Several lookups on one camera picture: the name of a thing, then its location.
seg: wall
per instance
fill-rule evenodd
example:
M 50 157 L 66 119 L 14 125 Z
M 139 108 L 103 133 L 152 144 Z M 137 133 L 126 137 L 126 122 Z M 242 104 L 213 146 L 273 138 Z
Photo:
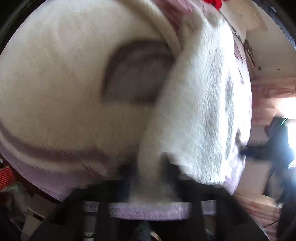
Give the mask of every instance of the wall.
M 296 51 L 276 23 L 259 6 L 253 4 L 268 28 L 267 31 L 262 28 L 250 30 L 246 35 L 253 48 L 255 78 L 274 74 L 296 75 Z
M 268 140 L 262 125 L 252 125 L 249 144 L 263 144 Z M 249 194 L 263 194 L 269 176 L 270 163 L 246 159 L 246 166 L 242 173 L 236 192 Z

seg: red object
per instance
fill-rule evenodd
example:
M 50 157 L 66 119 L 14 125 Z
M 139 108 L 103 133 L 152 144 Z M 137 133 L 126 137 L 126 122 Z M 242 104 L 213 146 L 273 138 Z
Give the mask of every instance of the red object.
M 222 0 L 203 0 L 203 1 L 212 4 L 218 10 L 222 7 Z
M 0 190 L 6 188 L 14 182 L 15 176 L 9 167 L 5 167 L 2 171 L 0 171 Z

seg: bright light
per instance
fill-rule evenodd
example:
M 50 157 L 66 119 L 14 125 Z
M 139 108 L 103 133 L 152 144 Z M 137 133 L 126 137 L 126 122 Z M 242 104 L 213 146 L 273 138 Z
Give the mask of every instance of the bright light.
M 296 120 L 295 106 L 296 98 L 281 98 L 277 109 L 282 116 Z
M 296 124 L 288 125 L 288 143 L 296 154 Z M 292 161 L 288 168 L 296 167 L 296 160 Z

